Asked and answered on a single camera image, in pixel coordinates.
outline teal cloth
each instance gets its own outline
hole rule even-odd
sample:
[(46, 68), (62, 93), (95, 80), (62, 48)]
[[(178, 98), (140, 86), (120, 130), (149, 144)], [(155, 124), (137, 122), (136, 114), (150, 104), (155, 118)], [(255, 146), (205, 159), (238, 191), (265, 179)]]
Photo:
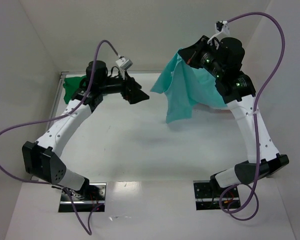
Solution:
[(166, 95), (167, 124), (175, 120), (190, 119), (192, 108), (198, 103), (213, 108), (226, 107), (215, 87), (215, 78), (204, 68), (188, 66), (178, 53), (167, 64), (151, 92)]

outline green cloth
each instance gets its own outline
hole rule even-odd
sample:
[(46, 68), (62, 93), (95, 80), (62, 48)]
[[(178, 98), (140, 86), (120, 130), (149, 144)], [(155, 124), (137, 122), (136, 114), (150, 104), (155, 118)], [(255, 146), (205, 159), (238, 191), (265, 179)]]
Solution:
[(74, 77), (67, 77), (64, 79), (63, 87), (65, 89), (65, 95), (64, 95), (64, 102), (65, 104), (68, 104), (71, 100), (73, 94), (77, 91), (77, 89), (80, 86), (80, 82), (82, 79), (84, 79), (86, 76), (74, 76)]

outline white wall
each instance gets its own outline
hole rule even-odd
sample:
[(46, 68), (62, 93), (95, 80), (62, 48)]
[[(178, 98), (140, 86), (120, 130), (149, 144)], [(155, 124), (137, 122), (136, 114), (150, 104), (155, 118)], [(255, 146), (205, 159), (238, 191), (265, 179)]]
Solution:
[[(281, 24), (286, 49), (277, 74), (261, 97), (260, 109), (271, 138), (290, 159), (276, 178), (294, 234), (300, 240), (300, 0), (272, 0), (266, 12)], [(273, 70), (280, 49), (276, 27), (262, 19), (246, 49), (244, 65), (257, 86)]]
[[(17, 0), (0, 0), (0, 131), (48, 117), (58, 73)], [(25, 176), (21, 147), (45, 126), (32, 126), (0, 138), (0, 163)], [(0, 240), (5, 238), (21, 183), (0, 172)]]
[[(85, 70), (99, 41), (111, 41), (134, 70), (162, 70), (176, 51), (215, 33), (214, 23), (270, 0), (20, 0), (38, 35), (62, 71)], [(231, 30), (248, 43), (259, 22), (251, 17)], [(100, 59), (113, 64), (103, 47)]]

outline table surface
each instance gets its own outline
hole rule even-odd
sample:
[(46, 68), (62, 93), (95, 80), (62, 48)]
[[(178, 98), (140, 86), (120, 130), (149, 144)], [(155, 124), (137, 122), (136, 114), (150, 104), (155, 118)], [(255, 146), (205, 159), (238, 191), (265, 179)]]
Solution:
[[(193, 181), (246, 160), (239, 128), (227, 111), (199, 105), (193, 118), (165, 123), (167, 100), (149, 93), (158, 74), (133, 74), (150, 100), (129, 105), (108, 95), (78, 128), (61, 159), (91, 182), (107, 182), (105, 212), (88, 236), (73, 213), (58, 213), (60, 191), (23, 183), (6, 240), (294, 240), (274, 178), (258, 182), (260, 210), (248, 222), (220, 210), (196, 211)], [(61, 98), (57, 114), (66, 105)], [(239, 186), (241, 202), (249, 189)], [(238, 216), (247, 217), (255, 200)], [(87, 222), (88, 213), (80, 213)]]

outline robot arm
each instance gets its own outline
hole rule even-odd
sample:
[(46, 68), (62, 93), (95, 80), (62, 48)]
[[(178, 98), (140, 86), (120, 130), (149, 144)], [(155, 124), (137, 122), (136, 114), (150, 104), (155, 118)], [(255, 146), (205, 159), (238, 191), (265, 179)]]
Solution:
[[(226, 22), (217, 22), (219, 32), (229, 30)], [(245, 50), (233, 37), (219, 41), (215, 35), (202, 36), (194, 45), (178, 51), (192, 68), (204, 68), (215, 77), (215, 87), (227, 104), (242, 133), (247, 150), (247, 161), (211, 176), (212, 190), (221, 192), (234, 184), (250, 184), (256, 173), (256, 133), (253, 115), (257, 115), (260, 139), (259, 178), (269, 176), (289, 163), (287, 155), (281, 155), (271, 140), (259, 108), (253, 112), (256, 90), (246, 74), (241, 71)]]
[(92, 63), (86, 69), (86, 78), (80, 83), (80, 88), (72, 96), (71, 101), (62, 115), (68, 115), (54, 122), (51, 128), (35, 142), (27, 141), (22, 147), (25, 170), (52, 185), (66, 187), (83, 198), (90, 198), (91, 193), (98, 192), (96, 187), (89, 185), (89, 179), (81, 176), (66, 167), (60, 159), (62, 151), (77, 128), (94, 112), (103, 101), (103, 95), (121, 93), (122, 97), (130, 104), (136, 104), (149, 99), (141, 91), (141, 86), (121, 69), (118, 77), (108, 76), (106, 64), (96, 61), (96, 70), (93, 77), (92, 88), (86, 101), (71, 115), (73, 110), (83, 99), (90, 76)]

